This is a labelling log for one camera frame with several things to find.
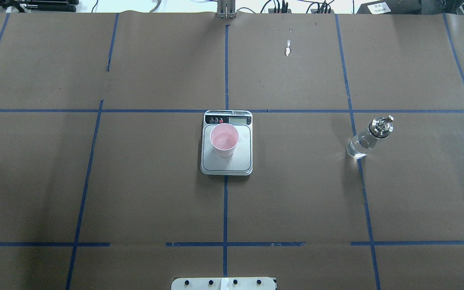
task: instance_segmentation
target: table surface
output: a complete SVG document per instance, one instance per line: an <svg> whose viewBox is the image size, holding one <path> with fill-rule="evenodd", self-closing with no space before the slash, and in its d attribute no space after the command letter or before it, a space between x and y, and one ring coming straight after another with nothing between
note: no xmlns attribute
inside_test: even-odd
<svg viewBox="0 0 464 290"><path fill-rule="evenodd" d="M250 176L200 172L211 109ZM464 289L464 17L0 13L0 289L221 276Z"/></svg>

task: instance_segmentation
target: scale weighing platform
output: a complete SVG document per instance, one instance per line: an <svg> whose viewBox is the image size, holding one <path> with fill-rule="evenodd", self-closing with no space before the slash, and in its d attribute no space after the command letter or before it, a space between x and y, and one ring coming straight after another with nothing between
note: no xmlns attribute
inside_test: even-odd
<svg viewBox="0 0 464 290"><path fill-rule="evenodd" d="M210 132L221 123L236 127L239 143L234 154L221 157L210 143ZM201 132L201 172L219 176L248 176L253 169L252 113L242 110L208 110Z"/></svg>

